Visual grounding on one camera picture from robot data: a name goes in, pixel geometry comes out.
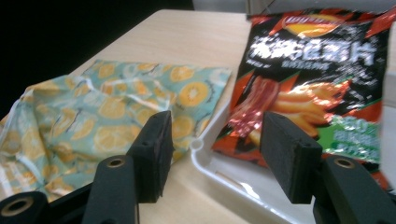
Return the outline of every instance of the white tray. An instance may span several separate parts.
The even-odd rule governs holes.
[[[277,222],[315,223],[313,204],[292,204],[266,168],[213,152],[211,147],[228,118],[229,105],[215,115],[202,135],[191,142],[192,162],[196,168],[224,188],[231,189],[244,200],[257,204],[267,216]],[[382,168],[395,186],[396,170],[392,139],[396,134],[396,108],[384,106],[382,126]]]

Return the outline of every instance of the beige table surface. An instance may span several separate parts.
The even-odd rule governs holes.
[[[229,67],[233,75],[219,108],[232,93],[249,28],[245,14],[161,10],[72,74],[80,75],[95,59]],[[389,48],[389,57],[394,59],[395,49]],[[396,106],[396,91],[392,88],[396,84],[396,64],[390,63],[389,71],[393,74],[387,76],[390,82],[386,104]],[[280,222],[200,173],[192,164],[190,153],[172,165],[163,197],[155,204],[140,204],[140,216],[142,223]]]

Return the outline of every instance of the snack bag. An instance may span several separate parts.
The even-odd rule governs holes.
[[[383,79],[396,8],[338,8],[255,15],[239,66],[228,123],[213,150],[266,166],[262,114],[286,116],[323,155],[361,161],[378,174]],[[387,188],[379,175],[376,179]]]

